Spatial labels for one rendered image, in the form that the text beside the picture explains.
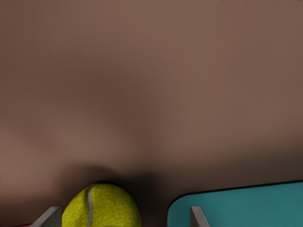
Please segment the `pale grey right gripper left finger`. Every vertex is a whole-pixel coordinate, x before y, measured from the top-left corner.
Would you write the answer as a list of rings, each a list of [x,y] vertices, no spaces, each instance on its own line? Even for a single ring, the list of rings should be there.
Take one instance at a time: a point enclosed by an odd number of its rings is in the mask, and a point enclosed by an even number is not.
[[[31,227],[62,227],[62,208],[50,207],[31,224]]]

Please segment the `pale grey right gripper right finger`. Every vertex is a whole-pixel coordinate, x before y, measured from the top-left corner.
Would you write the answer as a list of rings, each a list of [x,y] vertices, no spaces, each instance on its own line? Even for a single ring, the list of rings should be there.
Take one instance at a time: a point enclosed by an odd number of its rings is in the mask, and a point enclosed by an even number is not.
[[[202,209],[199,206],[190,207],[190,227],[210,227]]]

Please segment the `teal tray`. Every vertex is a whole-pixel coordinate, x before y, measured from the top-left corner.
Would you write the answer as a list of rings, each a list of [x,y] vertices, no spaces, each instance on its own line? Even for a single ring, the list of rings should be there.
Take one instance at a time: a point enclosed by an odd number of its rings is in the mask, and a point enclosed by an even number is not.
[[[210,227],[303,227],[303,180],[195,192],[169,206],[168,227],[189,227],[199,206]]]

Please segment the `yellow-green tennis ball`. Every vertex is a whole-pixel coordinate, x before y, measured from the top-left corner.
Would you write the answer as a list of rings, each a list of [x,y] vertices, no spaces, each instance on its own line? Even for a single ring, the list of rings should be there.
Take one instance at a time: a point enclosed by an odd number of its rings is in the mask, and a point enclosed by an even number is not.
[[[137,204],[123,188],[96,183],[78,193],[62,214],[62,227],[142,227]]]

